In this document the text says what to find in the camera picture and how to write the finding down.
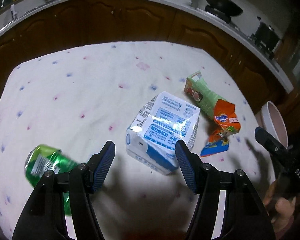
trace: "wok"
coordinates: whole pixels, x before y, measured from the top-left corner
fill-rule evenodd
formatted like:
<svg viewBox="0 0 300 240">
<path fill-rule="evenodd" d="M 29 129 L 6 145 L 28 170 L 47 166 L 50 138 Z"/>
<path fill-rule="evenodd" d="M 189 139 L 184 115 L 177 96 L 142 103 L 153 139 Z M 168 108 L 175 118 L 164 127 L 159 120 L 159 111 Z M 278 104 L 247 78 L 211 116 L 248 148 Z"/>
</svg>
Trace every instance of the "wok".
<svg viewBox="0 0 300 240">
<path fill-rule="evenodd" d="M 206 0 L 208 4 L 214 9 L 223 12 L 227 16 L 238 16 L 242 14 L 243 10 L 231 0 Z"/>
</svg>

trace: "wooden cabinet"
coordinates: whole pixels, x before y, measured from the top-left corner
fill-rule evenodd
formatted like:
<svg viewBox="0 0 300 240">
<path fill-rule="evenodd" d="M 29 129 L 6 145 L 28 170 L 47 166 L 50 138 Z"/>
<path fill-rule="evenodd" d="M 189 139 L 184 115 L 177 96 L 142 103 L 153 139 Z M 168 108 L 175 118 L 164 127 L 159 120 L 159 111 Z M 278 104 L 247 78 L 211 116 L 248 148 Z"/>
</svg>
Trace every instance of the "wooden cabinet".
<svg viewBox="0 0 300 240">
<path fill-rule="evenodd" d="M 23 47 L 23 61 L 40 57 L 60 48 L 54 40 L 56 26 L 52 17 L 53 7 L 23 20 L 15 26 L 20 46 Z"/>
<path fill-rule="evenodd" d="M 87 31 L 82 8 L 84 0 L 70 0 L 53 6 L 50 18 L 54 21 L 53 40 L 57 50 L 69 49 L 87 44 Z"/>
<path fill-rule="evenodd" d="M 0 38 L 0 97 L 12 69 L 23 62 L 23 51 L 17 43 L 14 29 Z"/>
<path fill-rule="evenodd" d="M 228 73 L 234 79 L 252 111 L 257 113 L 267 102 L 280 103 L 285 91 L 270 70 L 248 49 L 242 47 Z"/>
<path fill-rule="evenodd" d="M 242 48 L 224 31 L 182 11 L 176 13 L 168 41 L 204 49 L 226 70 Z"/>
<path fill-rule="evenodd" d="M 176 9 L 144 0 L 120 0 L 124 41 L 166 41 Z"/>
<path fill-rule="evenodd" d="M 282 111 L 282 107 L 278 109 L 282 114 L 288 134 L 292 134 L 300 128 L 300 100 L 291 107 L 290 111 Z"/>
<path fill-rule="evenodd" d="M 119 0 L 84 0 L 87 44 L 121 41 Z"/>
</svg>

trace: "finger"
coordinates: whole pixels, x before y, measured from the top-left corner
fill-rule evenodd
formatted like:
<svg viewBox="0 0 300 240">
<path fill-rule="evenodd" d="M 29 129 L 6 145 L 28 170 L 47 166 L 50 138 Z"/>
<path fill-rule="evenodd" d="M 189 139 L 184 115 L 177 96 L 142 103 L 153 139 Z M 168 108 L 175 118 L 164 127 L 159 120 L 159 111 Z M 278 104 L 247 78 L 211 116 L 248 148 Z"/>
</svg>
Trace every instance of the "finger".
<svg viewBox="0 0 300 240">
<path fill-rule="evenodd" d="M 277 203 L 275 204 L 275 209 L 279 213 L 280 218 L 289 219 L 293 215 L 295 205 L 296 205 L 296 197 L 294 197 L 291 202 L 281 197 L 278 199 Z"/>
<path fill-rule="evenodd" d="M 278 212 L 278 216 L 275 219 L 271 220 L 274 231 L 276 233 L 281 231 L 288 225 L 290 218 L 293 215 L 295 204 L 296 197 L 294 197 L 291 202 L 289 202 L 285 198 L 279 198 L 279 200 L 277 201 L 275 209 Z"/>
<path fill-rule="evenodd" d="M 268 190 L 266 191 L 266 195 L 262 201 L 264 206 L 267 206 L 270 203 L 270 201 L 272 200 L 276 186 L 277 186 L 277 180 L 272 182 L 271 185 L 269 186 Z"/>
</svg>

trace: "white bowl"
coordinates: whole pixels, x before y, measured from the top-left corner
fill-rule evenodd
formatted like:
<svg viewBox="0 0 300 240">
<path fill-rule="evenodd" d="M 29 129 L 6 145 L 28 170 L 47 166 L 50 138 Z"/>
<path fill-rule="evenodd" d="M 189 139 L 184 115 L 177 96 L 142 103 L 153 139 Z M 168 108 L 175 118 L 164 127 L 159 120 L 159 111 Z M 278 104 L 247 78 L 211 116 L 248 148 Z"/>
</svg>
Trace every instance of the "white bowl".
<svg viewBox="0 0 300 240">
<path fill-rule="evenodd" d="M 288 147 L 288 134 L 283 118 L 278 108 L 268 101 L 256 114 L 256 119 L 260 127 L 264 128 L 284 147 Z"/>
</svg>

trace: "white carton box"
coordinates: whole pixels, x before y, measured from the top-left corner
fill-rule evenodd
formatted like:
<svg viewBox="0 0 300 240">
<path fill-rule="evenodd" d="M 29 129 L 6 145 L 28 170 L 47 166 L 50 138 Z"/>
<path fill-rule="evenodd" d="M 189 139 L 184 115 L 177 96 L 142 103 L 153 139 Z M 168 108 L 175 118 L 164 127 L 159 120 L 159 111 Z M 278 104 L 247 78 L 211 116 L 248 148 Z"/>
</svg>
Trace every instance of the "white carton box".
<svg viewBox="0 0 300 240">
<path fill-rule="evenodd" d="M 127 128 L 127 153 L 155 171 L 167 175 L 179 168 L 175 144 L 182 139 L 194 146 L 200 108 L 162 92 L 139 111 Z"/>
</svg>

